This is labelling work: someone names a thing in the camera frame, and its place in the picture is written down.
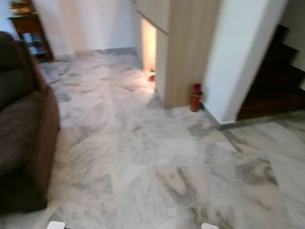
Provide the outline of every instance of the stair step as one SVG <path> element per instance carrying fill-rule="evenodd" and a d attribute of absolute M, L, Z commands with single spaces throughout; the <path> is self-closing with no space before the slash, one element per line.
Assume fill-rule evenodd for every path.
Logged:
<path fill-rule="evenodd" d="M 268 50 L 263 64 L 269 65 L 269 67 L 281 67 L 282 65 L 290 65 L 297 54 L 298 50 L 281 43 L 277 46 L 271 47 Z"/>
<path fill-rule="evenodd" d="M 289 29 L 287 27 L 285 27 L 283 25 L 278 25 L 274 32 L 273 38 L 272 38 L 272 44 L 273 43 L 282 43 L 288 30 Z"/>
<path fill-rule="evenodd" d="M 246 100 L 237 119 L 275 115 L 301 109 L 305 109 L 305 91 L 296 87 L 281 94 L 269 94 L 255 100 Z"/>
<path fill-rule="evenodd" d="M 260 73 L 259 77 L 256 78 L 249 93 L 256 90 L 270 90 L 270 88 L 288 89 L 289 87 L 299 85 L 304 78 L 305 72 L 291 65 L 280 71 L 263 71 Z"/>

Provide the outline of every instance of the dark wooden stair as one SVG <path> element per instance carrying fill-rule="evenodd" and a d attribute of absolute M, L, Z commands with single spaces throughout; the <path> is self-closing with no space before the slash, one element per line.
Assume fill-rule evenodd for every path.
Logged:
<path fill-rule="evenodd" d="M 298 51 L 282 43 L 288 28 L 279 25 L 237 120 L 305 109 L 299 84 L 305 72 L 290 65 Z"/>

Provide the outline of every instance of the wooden cabinet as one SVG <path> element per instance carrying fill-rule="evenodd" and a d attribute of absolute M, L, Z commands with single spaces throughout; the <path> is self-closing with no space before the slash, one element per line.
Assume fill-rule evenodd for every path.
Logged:
<path fill-rule="evenodd" d="M 36 57 L 41 61 L 52 61 L 53 54 L 49 46 L 48 40 L 44 34 L 38 14 L 33 13 L 25 16 L 16 16 L 9 18 L 19 35 L 20 39 L 24 39 L 25 33 L 31 34 L 32 42 L 28 43 L 30 47 L 37 50 Z"/>

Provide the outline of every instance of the fire extinguisher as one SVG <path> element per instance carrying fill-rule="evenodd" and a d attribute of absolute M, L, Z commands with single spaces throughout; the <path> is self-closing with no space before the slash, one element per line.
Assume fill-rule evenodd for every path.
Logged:
<path fill-rule="evenodd" d="M 202 96 L 201 84 L 196 83 L 193 85 L 193 94 L 192 94 L 192 99 L 191 99 L 191 111 L 193 111 L 193 112 L 199 111 L 201 96 Z"/>

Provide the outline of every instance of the decorative object on table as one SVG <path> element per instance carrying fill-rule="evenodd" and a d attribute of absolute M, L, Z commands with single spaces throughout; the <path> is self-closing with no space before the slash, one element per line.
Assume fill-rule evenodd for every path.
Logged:
<path fill-rule="evenodd" d="M 201 99 L 201 84 L 196 83 L 193 86 L 193 94 L 191 100 L 191 111 L 197 112 L 200 108 L 200 99 Z"/>
<path fill-rule="evenodd" d="M 16 16 L 28 15 L 33 13 L 32 3 L 28 0 L 11 0 L 10 11 Z"/>

